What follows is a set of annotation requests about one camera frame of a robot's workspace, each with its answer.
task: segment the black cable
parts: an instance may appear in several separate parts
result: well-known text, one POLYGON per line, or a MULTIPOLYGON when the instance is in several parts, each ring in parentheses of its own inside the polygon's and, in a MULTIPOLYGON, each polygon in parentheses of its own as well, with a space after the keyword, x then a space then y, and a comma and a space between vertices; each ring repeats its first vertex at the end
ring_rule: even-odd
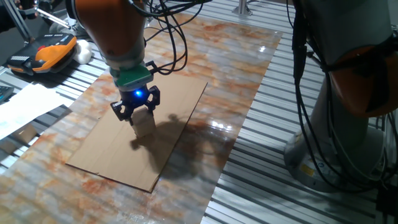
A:
POLYGON ((292 21, 290 20, 289 0, 286 0, 286 11, 287 11, 287 18, 289 19, 289 23, 290 23, 290 25, 292 26, 292 28, 294 29, 293 23, 292 23, 292 21))
MULTIPOLYGON (((202 8, 203 8, 203 4, 200 5, 199 10, 198 10, 189 20, 187 20, 187 21, 181 23, 180 26, 184 26, 185 24, 188 24, 189 22, 191 22, 192 20, 194 20, 194 18, 196 18, 196 17, 199 15, 199 13, 201 12, 202 8)), ((157 29, 157 30, 158 30, 158 32, 156 32, 155 34, 153 34, 152 36, 150 36, 150 37, 147 39, 147 41, 150 41, 150 40, 153 39, 155 36, 157 36, 159 33, 161 33, 161 32, 166 32, 166 30, 167 30, 167 28, 158 29, 158 28, 155 28, 155 27, 146 27, 145 29, 157 29)))

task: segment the cable bundle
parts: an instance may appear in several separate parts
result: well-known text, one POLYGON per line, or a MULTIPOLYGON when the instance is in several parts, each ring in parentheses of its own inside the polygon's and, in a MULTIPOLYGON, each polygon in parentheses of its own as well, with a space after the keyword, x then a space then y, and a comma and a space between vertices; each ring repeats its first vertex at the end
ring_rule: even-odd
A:
POLYGON ((153 17, 156 19, 161 26, 161 29, 155 27, 147 27, 146 29, 157 29, 157 32, 146 39, 145 41, 148 42, 157 36, 161 32, 166 32, 170 36, 170 41, 173 47, 173 61, 170 63, 166 63, 165 65, 161 65, 155 68, 156 72, 159 72, 162 75, 170 75, 172 72, 180 71, 185 68, 188 62, 188 47, 187 47, 187 40, 181 29, 181 26, 189 23, 192 21, 196 16, 200 13, 201 9, 203 8, 203 4, 206 2, 210 2, 211 0, 158 0, 154 3, 154 0, 145 1, 145 4, 148 10, 144 10, 143 8, 139 7, 134 0, 129 0, 130 4, 138 11, 138 13, 144 17, 153 17), (198 12, 193 15, 189 20, 179 24, 174 15, 176 13, 185 11, 190 9, 193 6, 200 4, 200 8, 198 12), (175 39, 173 33, 176 32, 183 41, 184 44, 184 53, 177 58, 177 47, 175 45, 175 39), (177 63, 184 59, 184 63, 181 67, 176 68, 177 63))

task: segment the orange device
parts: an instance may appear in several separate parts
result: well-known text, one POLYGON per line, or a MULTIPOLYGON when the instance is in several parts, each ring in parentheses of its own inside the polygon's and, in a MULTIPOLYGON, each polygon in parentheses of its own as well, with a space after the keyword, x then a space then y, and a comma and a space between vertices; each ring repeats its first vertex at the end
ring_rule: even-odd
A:
POLYGON ((26 45, 7 59, 13 71, 34 73, 58 72, 75 55, 76 37, 71 34, 47 34, 26 45))

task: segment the silver metal post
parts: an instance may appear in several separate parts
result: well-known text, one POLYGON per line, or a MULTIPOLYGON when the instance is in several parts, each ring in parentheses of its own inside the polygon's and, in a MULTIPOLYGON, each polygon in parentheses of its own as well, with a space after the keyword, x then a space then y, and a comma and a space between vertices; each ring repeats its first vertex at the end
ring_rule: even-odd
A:
POLYGON ((236 7, 232 12, 238 15, 247 16, 251 16, 253 14, 248 8, 248 0, 239 0, 239 6, 236 7))
POLYGON ((17 7, 15 7, 14 1, 10 0, 0 0, 0 1, 3 3, 11 19, 14 21, 15 26, 17 27, 22 38, 25 40, 26 43, 31 43, 34 40, 34 38, 30 33, 30 30, 27 27, 24 19, 19 14, 17 7))

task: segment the robotic arm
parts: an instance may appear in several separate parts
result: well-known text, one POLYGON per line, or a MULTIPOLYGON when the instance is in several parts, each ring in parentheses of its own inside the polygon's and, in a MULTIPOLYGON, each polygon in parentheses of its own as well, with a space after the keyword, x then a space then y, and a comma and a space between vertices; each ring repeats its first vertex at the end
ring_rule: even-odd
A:
POLYGON ((286 167, 322 192, 378 188, 398 171, 398 161, 389 167, 383 131, 368 127, 370 117, 387 116, 398 146, 392 114, 398 107, 398 38, 387 1, 294 0, 294 5, 292 50, 302 130, 285 148, 286 167), (307 52, 306 44, 314 52, 307 52), (310 118, 300 92, 307 56, 325 72, 310 118))
POLYGON ((148 88, 147 84, 154 79, 154 73, 164 75, 171 73, 174 62, 157 67, 154 62, 144 63, 145 46, 144 26, 146 17, 165 22, 172 39, 172 29, 175 29, 181 38, 182 30, 178 26, 168 23, 168 17, 210 0, 188 0, 176 6, 167 7, 163 0, 154 6, 153 1, 138 0, 68 0, 67 11, 72 19, 78 20, 86 29, 101 51, 106 63, 110 66, 110 73, 114 84, 120 91, 121 101, 111 103, 111 107, 119 120, 132 123, 134 110, 146 105, 150 113, 160 104, 160 91, 156 86, 148 88), (171 65, 169 72, 163 72, 171 65))

